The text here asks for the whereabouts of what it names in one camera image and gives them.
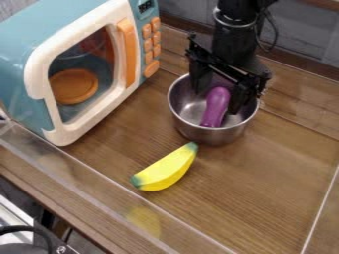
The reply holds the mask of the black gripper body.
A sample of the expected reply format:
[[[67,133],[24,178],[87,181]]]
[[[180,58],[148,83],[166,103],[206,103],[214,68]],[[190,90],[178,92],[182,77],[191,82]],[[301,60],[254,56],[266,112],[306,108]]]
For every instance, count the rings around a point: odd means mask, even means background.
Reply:
[[[255,86],[260,96],[271,72],[255,56],[256,48],[270,51],[260,41],[263,21],[271,22],[266,8],[215,8],[215,30],[211,36],[191,33],[186,55],[190,61],[208,64],[214,71],[234,84],[246,82]]]

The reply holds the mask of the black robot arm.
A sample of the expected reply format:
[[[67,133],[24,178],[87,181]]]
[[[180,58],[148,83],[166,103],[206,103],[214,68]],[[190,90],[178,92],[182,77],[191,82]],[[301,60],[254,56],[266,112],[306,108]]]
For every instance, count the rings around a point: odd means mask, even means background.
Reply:
[[[191,85],[196,93],[212,85],[214,74],[234,84],[228,112],[262,96],[271,71],[255,50],[269,53],[277,44],[278,27],[269,6],[278,0],[219,0],[214,8],[214,35],[190,33]]]

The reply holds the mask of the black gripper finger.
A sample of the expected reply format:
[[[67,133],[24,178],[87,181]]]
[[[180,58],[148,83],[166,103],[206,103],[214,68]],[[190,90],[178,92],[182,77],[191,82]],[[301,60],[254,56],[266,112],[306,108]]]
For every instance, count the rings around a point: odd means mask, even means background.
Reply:
[[[192,88],[196,93],[200,93],[210,86],[214,76],[214,71],[207,63],[190,61],[190,76]]]
[[[228,112],[235,115],[244,105],[255,98],[255,86],[251,83],[242,82],[232,89]]]

